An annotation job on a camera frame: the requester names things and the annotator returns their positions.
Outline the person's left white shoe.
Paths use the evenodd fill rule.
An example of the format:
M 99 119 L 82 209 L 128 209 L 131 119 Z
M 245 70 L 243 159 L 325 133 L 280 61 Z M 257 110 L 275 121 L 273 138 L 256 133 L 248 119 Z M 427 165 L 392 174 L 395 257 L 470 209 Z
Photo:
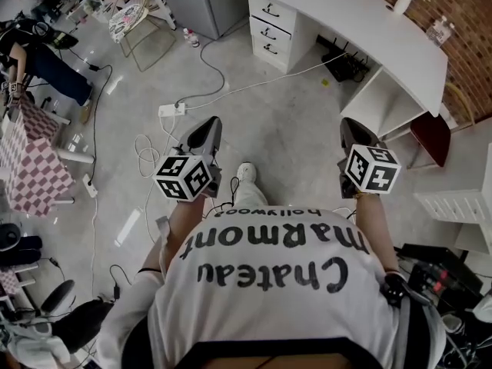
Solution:
M 238 183 L 242 184 L 255 184 L 257 180 L 257 169 L 251 162 L 243 162 L 239 165 L 236 178 Z

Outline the person's right forearm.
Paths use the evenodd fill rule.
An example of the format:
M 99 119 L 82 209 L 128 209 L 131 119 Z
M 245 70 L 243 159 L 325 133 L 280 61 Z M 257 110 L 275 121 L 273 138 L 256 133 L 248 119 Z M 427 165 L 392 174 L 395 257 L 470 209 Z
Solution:
M 386 272 L 398 271 L 397 255 L 387 225 L 384 206 L 376 194 L 356 195 L 356 225 Z

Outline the pink checkered tablecloth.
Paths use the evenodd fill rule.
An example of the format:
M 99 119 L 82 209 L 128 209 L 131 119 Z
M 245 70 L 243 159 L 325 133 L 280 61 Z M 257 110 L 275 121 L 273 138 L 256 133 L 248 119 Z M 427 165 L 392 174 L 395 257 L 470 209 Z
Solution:
M 23 98 L 10 135 L 0 140 L 0 167 L 8 172 L 9 207 L 31 216 L 46 216 L 75 183 L 52 142 L 58 123 Z

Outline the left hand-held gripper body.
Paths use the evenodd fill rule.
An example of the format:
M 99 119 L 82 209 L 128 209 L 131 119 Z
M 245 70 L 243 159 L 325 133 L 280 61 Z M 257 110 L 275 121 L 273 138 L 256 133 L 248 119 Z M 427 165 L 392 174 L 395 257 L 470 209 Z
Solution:
M 216 198 L 221 183 L 221 169 L 215 160 L 217 152 L 217 146 L 173 147 L 158 162 L 153 181 L 167 199 L 193 202 L 201 195 Z

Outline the person's white printed t-shirt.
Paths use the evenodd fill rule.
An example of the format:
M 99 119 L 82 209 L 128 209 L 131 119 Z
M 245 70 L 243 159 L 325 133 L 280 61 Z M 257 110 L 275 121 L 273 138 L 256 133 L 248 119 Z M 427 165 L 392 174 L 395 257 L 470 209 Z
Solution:
M 233 208 L 201 221 L 167 271 L 142 269 L 105 318 L 103 369 L 172 369 L 198 342 L 346 337 L 392 369 L 398 314 L 361 230 L 317 208 Z M 427 305 L 430 363 L 446 345 Z

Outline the floral patterned cushion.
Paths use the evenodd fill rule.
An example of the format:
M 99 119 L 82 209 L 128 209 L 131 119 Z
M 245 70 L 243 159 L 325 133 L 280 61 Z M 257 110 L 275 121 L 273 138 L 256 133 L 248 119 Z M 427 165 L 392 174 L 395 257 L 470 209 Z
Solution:
M 114 14 L 108 23 L 108 30 L 114 43 L 121 40 L 148 15 L 148 9 L 143 5 L 132 4 Z

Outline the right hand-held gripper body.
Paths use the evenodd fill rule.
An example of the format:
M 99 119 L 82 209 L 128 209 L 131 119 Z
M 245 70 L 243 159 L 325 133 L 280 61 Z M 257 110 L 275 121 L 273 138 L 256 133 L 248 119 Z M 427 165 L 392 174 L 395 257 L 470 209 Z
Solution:
M 352 144 L 342 146 L 345 159 L 337 163 L 340 170 L 341 197 L 356 194 L 388 194 L 401 171 L 396 154 L 386 148 Z

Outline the black gear pile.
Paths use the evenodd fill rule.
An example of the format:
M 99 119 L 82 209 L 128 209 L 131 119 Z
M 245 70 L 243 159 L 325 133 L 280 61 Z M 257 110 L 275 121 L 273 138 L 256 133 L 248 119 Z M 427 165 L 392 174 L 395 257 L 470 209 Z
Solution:
M 38 235 L 23 236 L 16 224 L 0 224 L 0 268 L 33 264 L 42 258 L 42 248 Z

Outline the black router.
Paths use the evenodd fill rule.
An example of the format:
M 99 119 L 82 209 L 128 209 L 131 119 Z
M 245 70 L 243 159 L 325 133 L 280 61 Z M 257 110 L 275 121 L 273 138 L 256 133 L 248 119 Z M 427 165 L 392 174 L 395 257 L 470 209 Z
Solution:
M 341 48 L 337 44 L 337 37 L 330 41 L 319 35 L 316 42 L 327 49 L 327 53 L 321 57 L 321 62 L 338 82 L 351 80 L 360 83 L 370 71 L 369 57 L 357 49 L 350 52 L 349 41 Z

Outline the dark red gold-framed chair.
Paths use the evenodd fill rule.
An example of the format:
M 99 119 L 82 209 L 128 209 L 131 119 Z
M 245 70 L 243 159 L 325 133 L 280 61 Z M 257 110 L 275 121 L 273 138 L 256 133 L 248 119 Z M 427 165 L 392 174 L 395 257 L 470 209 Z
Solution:
M 430 113 L 421 115 L 413 120 L 410 125 L 410 133 L 417 140 L 418 148 L 412 161 L 407 166 L 409 171 L 436 167 L 442 168 L 446 163 L 450 150 L 451 135 L 455 132 L 464 130 L 465 128 L 473 127 L 476 124 L 470 103 L 464 93 L 451 82 L 447 82 L 445 87 L 451 90 L 464 106 L 468 115 L 468 121 L 455 128 L 449 128 L 446 121 L 441 116 L 434 117 Z M 415 166 L 414 163 L 416 162 L 421 149 L 424 149 L 427 152 L 432 162 L 426 165 Z

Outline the black shoulder harness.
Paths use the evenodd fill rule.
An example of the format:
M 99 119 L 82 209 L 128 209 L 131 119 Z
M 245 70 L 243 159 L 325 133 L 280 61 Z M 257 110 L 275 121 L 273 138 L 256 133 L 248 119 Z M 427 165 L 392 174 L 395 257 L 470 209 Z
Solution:
M 417 298 L 397 272 L 387 272 L 381 287 L 398 314 L 392 369 L 427 369 L 431 358 L 431 330 L 425 301 Z

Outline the person's white trousers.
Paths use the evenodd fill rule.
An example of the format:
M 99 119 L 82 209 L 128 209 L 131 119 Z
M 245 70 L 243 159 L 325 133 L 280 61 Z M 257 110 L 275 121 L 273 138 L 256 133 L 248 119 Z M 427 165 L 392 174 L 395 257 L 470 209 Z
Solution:
M 242 180 L 235 194 L 235 208 L 258 208 L 268 206 L 268 201 L 259 187 L 249 180 Z

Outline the black equipment case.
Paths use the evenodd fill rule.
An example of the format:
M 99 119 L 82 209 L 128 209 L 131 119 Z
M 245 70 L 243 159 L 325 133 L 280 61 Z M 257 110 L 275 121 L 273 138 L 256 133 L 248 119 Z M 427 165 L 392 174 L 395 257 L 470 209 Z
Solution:
M 471 310 L 482 299 L 483 282 L 450 249 L 404 244 L 396 252 L 400 260 L 411 266 L 407 272 L 410 287 L 438 298 L 441 306 Z

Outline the white slatted cabinet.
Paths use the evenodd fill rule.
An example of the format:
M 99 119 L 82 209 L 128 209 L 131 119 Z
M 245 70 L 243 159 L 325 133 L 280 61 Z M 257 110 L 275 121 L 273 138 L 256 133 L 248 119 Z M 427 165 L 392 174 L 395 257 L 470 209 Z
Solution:
M 432 218 L 463 225 L 456 248 L 492 257 L 492 143 L 455 148 L 444 167 L 417 179 L 414 197 Z

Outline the person's left forearm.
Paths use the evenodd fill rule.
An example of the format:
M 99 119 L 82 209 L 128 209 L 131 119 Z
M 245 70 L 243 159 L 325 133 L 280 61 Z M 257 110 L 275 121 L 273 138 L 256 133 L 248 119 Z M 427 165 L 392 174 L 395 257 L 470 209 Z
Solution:
M 156 221 L 159 238 L 145 259 L 143 268 L 164 273 L 191 231 L 201 222 L 205 196 L 193 202 L 178 202 L 171 216 Z

